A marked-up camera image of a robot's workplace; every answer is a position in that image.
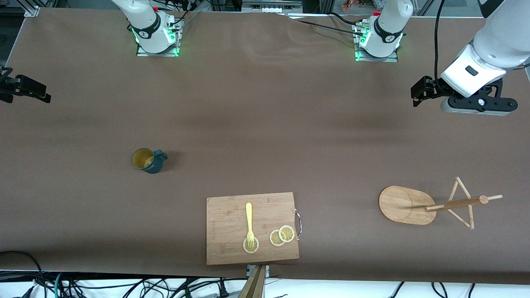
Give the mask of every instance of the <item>wooden fork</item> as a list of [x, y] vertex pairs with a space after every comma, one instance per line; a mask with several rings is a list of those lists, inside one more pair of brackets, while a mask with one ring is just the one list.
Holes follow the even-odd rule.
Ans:
[[252, 204], [246, 203], [246, 223], [249, 226], [249, 232], [246, 234], [246, 246], [254, 249], [254, 233], [252, 233]]

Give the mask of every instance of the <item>cutting board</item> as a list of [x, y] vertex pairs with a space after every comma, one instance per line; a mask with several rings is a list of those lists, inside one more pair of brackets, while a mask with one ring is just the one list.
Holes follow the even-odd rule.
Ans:
[[[243, 250], [246, 237], [245, 204], [252, 203], [252, 232], [259, 241], [255, 253]], [[206, 264], [255, 264], [298, 259], [298, 239], [276, 247], [270, 233], [283, 225], [295, 227], [292, 192], [206, 199]]]

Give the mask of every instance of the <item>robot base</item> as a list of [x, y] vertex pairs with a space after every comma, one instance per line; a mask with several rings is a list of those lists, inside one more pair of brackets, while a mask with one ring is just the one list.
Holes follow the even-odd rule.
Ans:
[[357, 22], [357, 24], [351, 26], [353, 32], [361, 32], [364, 36], [354, 35], [354, 44], [355, 44], [355, 61], [371, 61], [371, 62], [398, 62], [398, 51], [394, 50], [392, 54], [388, 57], [374, 57], [360, 46], [360, 43], [364, 41], [366, 36], [370, 34], [369, 28], [369, 19], [364, 19], [362, 22]]
[[[175, 17], [173, 15], [169, 15], [169, 22], [174, 22]], [[180, 53], [180, 42], [182, 40], [182, 29], [184, 25], [184, 20], [181, 20], [177, 24], [168, 27], [168, 33], [167, 35], [169, 38], [176, 40], [175, 43], [170, 45], [165, 51], [159, 52], [159, 53], [150, 53], [146, 52], [140, 45], [138, 45], [136, 49], [136, 56], [138, 57], [178, 57]]]

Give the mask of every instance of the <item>table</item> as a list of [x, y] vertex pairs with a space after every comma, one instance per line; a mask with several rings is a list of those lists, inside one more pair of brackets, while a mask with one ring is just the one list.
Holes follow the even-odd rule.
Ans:
[[[440, 69], [483, 24], [441, 20]], [[52, 102], [0, 104], [2, 250], [28, 251], [44, 270], [244, 276], [206, 266], [206, 198], [292, 191], [300, 259], [272, 275], [529, 282], [524, 72], [505, 77], [515, 112], [455, 115], [410, 99], [433, 72], [433, 19], [410, 20], [395, 64], [356, 62], [347, 33], [274, 14], [201, 13], [178, 58], [134, 56], [126, 26], [105, 10], [25, 20], [8, 65]], [[168, 153], [162, 172], [133, 168], [141, 147]], [[505, 197], [476, 208], [473, 231], [448, 213], [414, 226], [378, 210], [390, 185], [445, 201], [455, 176], [472, 195]]]

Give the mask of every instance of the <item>blue mug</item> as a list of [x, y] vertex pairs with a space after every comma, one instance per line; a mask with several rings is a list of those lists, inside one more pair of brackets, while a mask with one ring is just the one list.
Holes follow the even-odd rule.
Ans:
[[160, 172], [167, 154], [162, 150], [151, 151], [151, 149], [141, 148], [132, 155], [132, 164], [136, 169], [140, 169], [149, 174]]

